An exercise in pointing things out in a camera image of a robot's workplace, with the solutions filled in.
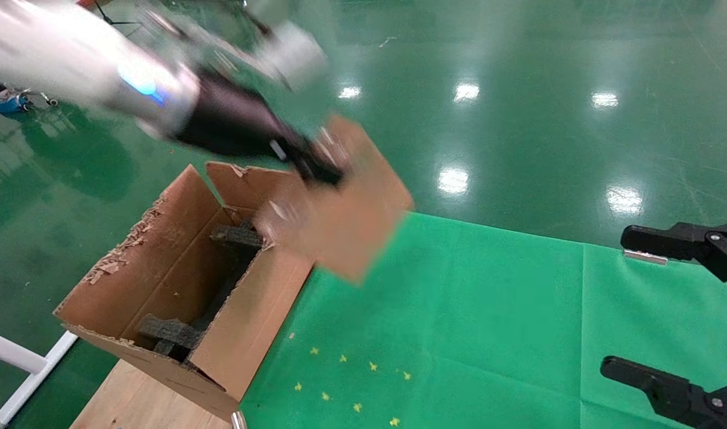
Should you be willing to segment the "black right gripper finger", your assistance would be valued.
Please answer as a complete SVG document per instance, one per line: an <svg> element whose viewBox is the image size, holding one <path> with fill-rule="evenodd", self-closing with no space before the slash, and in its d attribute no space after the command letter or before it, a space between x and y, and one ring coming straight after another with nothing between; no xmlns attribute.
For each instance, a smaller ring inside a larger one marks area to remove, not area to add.
<svg viewBox="0 0 727 429"><path fill-rule="evenodd" d="M727 386L704 391L687 378L617 356L606 356L600 373L642 391L660 417L693 428L727 428Z"/></svg>
<svg viewBox="0 0 727 429"><path fill-rule="evenodd" d="M679 222L668 230L629 225L620 244L625 250L671 260L695 260L727 284L727 223L707 227Z"/></svg>

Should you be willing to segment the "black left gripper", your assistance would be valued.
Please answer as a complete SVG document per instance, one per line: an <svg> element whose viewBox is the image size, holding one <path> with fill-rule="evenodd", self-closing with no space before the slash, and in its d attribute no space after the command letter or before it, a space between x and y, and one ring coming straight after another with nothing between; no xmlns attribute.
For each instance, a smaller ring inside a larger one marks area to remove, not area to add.
<svg viewBox="0 0 727 429"><path fill-rule="evenodd" d="M274 114L258 92L214 71L198 71L199 94L176 140L225 157L274 156L306 183L337 186L344 171Z"/></svg>

